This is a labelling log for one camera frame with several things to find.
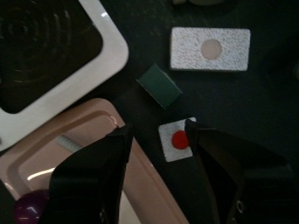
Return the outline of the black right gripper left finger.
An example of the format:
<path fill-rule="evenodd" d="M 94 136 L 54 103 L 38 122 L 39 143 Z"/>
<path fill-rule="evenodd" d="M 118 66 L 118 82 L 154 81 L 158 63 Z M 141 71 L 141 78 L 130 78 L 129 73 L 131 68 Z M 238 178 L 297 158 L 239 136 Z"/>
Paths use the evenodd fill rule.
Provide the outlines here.
<path fill-rule="evenodd" d="M 134 134 L 127 124 L 55 168 L 39 224 L 118 224 Z"/>

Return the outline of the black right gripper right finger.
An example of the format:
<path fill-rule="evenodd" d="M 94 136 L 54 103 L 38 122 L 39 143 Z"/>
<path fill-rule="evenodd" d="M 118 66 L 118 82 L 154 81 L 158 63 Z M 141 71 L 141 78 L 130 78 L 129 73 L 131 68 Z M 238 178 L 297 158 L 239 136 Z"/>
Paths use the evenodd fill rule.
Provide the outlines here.
<path fill-rule="evenodd" d="M 286 159 L 193 120 L 185 130 L 213 224 L 299 224 L 299 193 Z"/>

